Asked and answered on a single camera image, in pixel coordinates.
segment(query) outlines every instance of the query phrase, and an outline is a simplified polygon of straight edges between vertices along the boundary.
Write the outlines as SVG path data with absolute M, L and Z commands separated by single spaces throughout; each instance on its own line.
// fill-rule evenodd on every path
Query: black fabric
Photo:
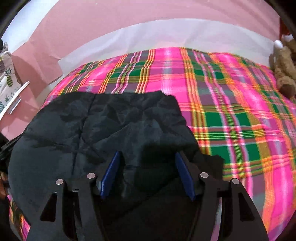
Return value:
M 9 200 L 0 199 L 0 240 L 20 241 L 10 228 Z
M 222 178 L 223 159 L 201 154 L 173 96 L 69 93 L 43 108 L 15 144 L 11 193 L 31 222 L 49 185 L 95 172 L 121 151 L 109 197 L 95 201 L 110 240 L 185 240 L 198 201 L 190 201 L 178 177 L 181 150 Z
M 15 143 L 19 140 L 20 136 L 8 141 L 8 139 L 0 133 L 0 171 L 7 174 L 10 156 Z

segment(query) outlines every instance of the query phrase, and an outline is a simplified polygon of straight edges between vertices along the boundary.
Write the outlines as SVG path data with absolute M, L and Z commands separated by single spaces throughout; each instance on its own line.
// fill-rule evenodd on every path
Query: bed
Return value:
M 224 179 L 241 180 L 276 240 L 296 208 L 296 101 L 267 67 L 278 14 L 294 33 L 279 1 L 268 1 L 277 12 L 257 0 L 70 2 L 31 0 L 3 35 L 40 106 L 73 91 L 174 95 L 203 153 L 225 159 Z M 25 240 L 29 222 L 9 198 Z
M 150 49 L 81 65 L 42 107 L 74 91 L 159 90 L 176 97 L 202 152 L 224 158 L 224 179 L 240 179 L 275 240 L 295 211 L 296 101 L 276 90 L 268 67 L 229 53 Z M 28 222 L 10 199 L 12 220 L 25 240 Z M 218 227 L 219 215 L 213 240 Z

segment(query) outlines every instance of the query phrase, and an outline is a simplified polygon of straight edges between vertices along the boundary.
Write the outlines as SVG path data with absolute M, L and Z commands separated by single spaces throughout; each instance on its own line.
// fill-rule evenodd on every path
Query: pineapple pattern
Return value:
M 5 102 L 7 103 L 9 101 L 8 95 L 5 97 Z
M 7 76 L 6 78 L 6 84 L 8 85 L 8 87 L 11 87 L 13 85 L 12 83 L 12 78 L 11 78 L 11 68 L 7 69 L 5 71 L 5 75 Z
M 18 89 L 14 89 L 14 91 L 13 91 L 13 92 L 10 92 L 10 96 L 11 96 L 11 98 L 13 98 L 13 97 L 14 97 L 14 95 L 15 95 L 15 93 L 17 93 L 17 91 L 18 91 Z
M 0 112 L 2 112 L 4 110 L 4 105 L 2 103 L 2 101 L 0 101 Z
M 0 75 L 3 74 L 4 71 L 5 71 L 5 65 L 2 58 L 0 57 Z

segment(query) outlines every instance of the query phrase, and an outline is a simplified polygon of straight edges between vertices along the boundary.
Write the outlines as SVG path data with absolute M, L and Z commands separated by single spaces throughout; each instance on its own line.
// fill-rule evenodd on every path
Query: plaid bedspread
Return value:
M 72 91 L 159 90 L 176 97 L 202 152 L 225 159 L 224 179 L 240 179 L 275 240 L 296 207 L 296 105 L 269 68 L 229 53 L 150 49 L 80 66 L 43 106 Z

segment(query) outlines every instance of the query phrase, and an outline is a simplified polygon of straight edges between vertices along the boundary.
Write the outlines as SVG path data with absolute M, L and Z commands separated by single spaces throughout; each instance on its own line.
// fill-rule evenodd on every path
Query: pink wall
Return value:
M 62 75 L 57 62 L 81 45 L 123 27 L 170 18 L 222 21 L 272 40 L 279 34 L 279 17 L 263 0 L 60 0 L 13 53 L 15 68 L 37 97 Z

